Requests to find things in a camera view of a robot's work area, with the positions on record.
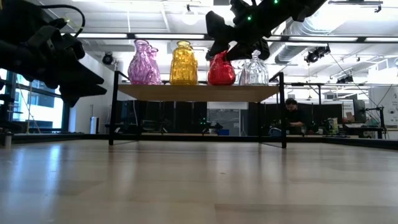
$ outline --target person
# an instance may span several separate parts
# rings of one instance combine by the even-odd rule
[[[297,101],[289,98],[285,101],[286,105],[286,119],[290,128],[288,130],[291,134],[300,134],[301,127],[305,126],[304,114],[299,110]]]

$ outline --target yellow glass vase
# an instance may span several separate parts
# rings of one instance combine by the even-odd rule
[[[170,71],[171,85],[196,85],[198,82],[197,61],[191,43],[185,40],[177,42],[173,52]]]

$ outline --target wooden floor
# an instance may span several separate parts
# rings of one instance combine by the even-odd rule
[[[398,151],[68,141],[0,149],[0,223],[398,223]]]

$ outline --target ventilation duct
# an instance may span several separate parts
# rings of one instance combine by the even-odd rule
[[[313,16],[306,18],[304,22],[290,21],[282,35],[330,34],[346,21],[345,16],[341,16],[343,11],[341,8],[337,9],[337,7],[326,3]],[[275,63],[287,64],[306,48],[307,46],[287,46],[279,42],[270,46],[270,53],[271,57],[275,57]]]

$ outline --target red glass vase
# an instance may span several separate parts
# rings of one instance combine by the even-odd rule
[[[226,53],[225,50],[210,60],[210,71],[207,77],[210,85],[232,85],[235,82],[235,71],[231,62],[225,59]]]

